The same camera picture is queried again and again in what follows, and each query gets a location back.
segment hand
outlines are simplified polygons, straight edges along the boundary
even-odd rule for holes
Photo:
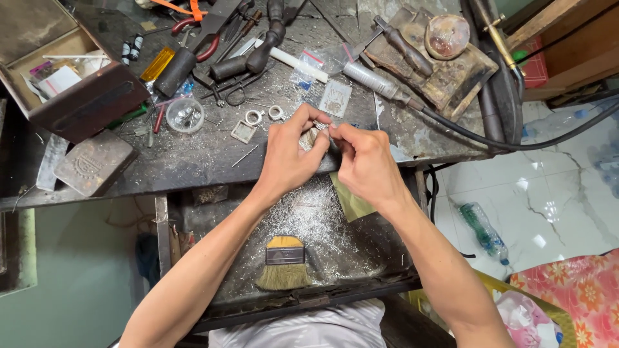
[[[314,126],[314,120],[331,124],[325,113],[304,103],[286,123],[273,124],[269,128],[267,154],[254,189],[274,199],[271,203],[275,204],[287,192],[303,185],[318,170],[329,148],[329,131],[318,132],[310,151],[306,152],[299,145],[301,133]]]
[[[330,125],[329,133],[342,151],[337,177],[352,194],[368,201],[385,217],[414,202],[389,150],[387,133],[365,131],[347,123]]]

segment jeweler's workbench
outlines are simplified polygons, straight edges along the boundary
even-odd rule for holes
[[[93,35],[96,35],[97,40],[109,47],[117,47],[118,52],[124,40],[144,31],[138,23],[118,11],[95,8],[85,2],[75,4],[74,16],[88,27]],[[367,1],[366,7],[359,6],[358,13],[356,0],[321,2],[330,12],[330,15],[339,21],[342,28],[356,42],[368,36],[368,30],[371,29],[360,32],[359,28],[369,28],[370,25],[367,20],[369,18],[369,21],[371,21],[372,11],[374,14],[380,14],[388,19],[397,10],[395,8],[393,13],[385,13],[384,11],[387,10],[384,9],[388,6],[384,6],[383,1]],[[418,0],[409,3],[416,8],[424,7],[436,15],[458,14],[460,11],[458,0]],[[261,9],[266,14],[266,2],[256,1],[254,9]],[[163,27],[173,23],[171,18],[162,16],[156,22],[156,26]],[[265,15],[259,26],[254,28],[238,46],[240,47],[246,40],[267,29],[268,20]],[[131,63],[131,70],[136,75],[141,74],[163,46],[169,46],[175,50],[181,39],[181,35],[172,37],[169,31],[146,36],[139,60]],[[287,27],[285,40],[279,48],[292,56],[299,56],[305,48],[328,48],[341,43],[342,39],[308,1],[294,22]],[[495,56],[488,47],[482,51],[488,53],[494,61],[500,61],[498,56]],[[209,61],[214,61],[220,52],[221,50],[216,51]],[[198,69],[205,70],[207,63],[197,66]],[[220,108],[215,104],[212,97],[198,99],[205,109],[206,117],[216,124],[205,122],[196,133],[179,133],[170,130],[163,124],[162,130],[155,136],[154,145],[151,148],[147,147],[145,136],[123,136],[125,141],[139,151],[139,155],[102,198],[166,193],[209,185],[256,180],[259,177],[264,160],[269,125],[275,121],[266,116],[263,117],[262,123],[257,127],[249,144],[244,144],[232,138],[230,132],[239,120],[245,118],[245,113],[250,110],[267,111],[269,106],[279,105],[284,115],[290,116],[303,102],[308,102],[317,107],[324,92],[324,84],[316,81],[306,92],[289,81],[291,73],[292,68],[280,62],[276,63],[261,79],[245,88],[246,102],[238,107],[225,106]],[[504,78],[499,76],[500,73],[502,72],[497,72],[493,79]],[[385,101],[382,97],[375,100],[374,93],[370,89],[343,75],[336,76],[335,80],[352,86],[353,92],[344,117],[341,119],[332,117],[332,119],[336,123],[347,122],[362,129],[386,131],[391,140],[392,154],[401,165],[461,162],[493,156],[485,146],[474,144],[451,131],[447,131],[416,111],[402,108],[393,102]],[[503,100],[506,100],[506,98],[513,99],[505,96],[512,91],[503,89],[503,94],[497,91],[500,91],[500,88],[495,89],[495,96],[498,99],[496,104],[501,109],[504,104],[508,104],[503,103]],[[195,96],[204,95],[206,92],[207,90],[198,83],[193,88]],[[241,98],[241,96],[239,91],[231,98]],[[8,112],[18,113],[19,110],[9,107]],[[145,117],[146,115],[130,121],[124,131],[143,126]],[[501,117],[505,119],[511,116],[501,115]],[[484,134],[480,108],[476,98],[457,123],[477,134]],[[518,129],[513,124],[504,124],[504,127],[506,134],[513,133],[513,129]],[[3,147],[0,148],[3,154],[0,158],[0,182],[2,182],[0,211],[11,210],[14,206],[20,209],[86,199],[73,189],[63,186],[53,193],[34,188],[24,197],[21,197],[19,201],[17,200],[18,191],[21,187],[34,185],[38,167],[45,151],[45,143],[49,136],[46,131],[29,124],[21,115],[9,115],[5,120],[2,135]],[[259,145],[259,147],[232,167],[256,145]],[[319,173],[337,170],[339,166],[338,156],[335,147],[332,146],[332,150],[327,153],[321,163]]]

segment silver ring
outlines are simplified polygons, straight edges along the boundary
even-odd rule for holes
[[[264,111],[258,111],[258,110],[247,111],[247,113],[245,114],[245,122],[249,123],[252,126],[256,126],[258,125],[258,123],[262,122],[262,114],[264,114]],[[254,122],[251,122],[249,120],[250,115],[255,115],[257,120]]]
[[[277,110],[279,113],[277,115],[273,115],[273,110]],[[284,118],[284,112],[282,111],[282,108],[279,107],[279,105],[273,105],[269,108],[269,117],[271,117],[273,121],[278,121]]]

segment brush bristles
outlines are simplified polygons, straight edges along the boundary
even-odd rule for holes
[[[256,282],[264,290],[290,290],[310,285],[305,263],[264,266]]]

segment paintbrush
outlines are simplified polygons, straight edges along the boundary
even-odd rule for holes
[[[303,242],[293,236],[275,236],[267,244],[265,266],[256,282],[264,290],[290,290],[310,285]]]

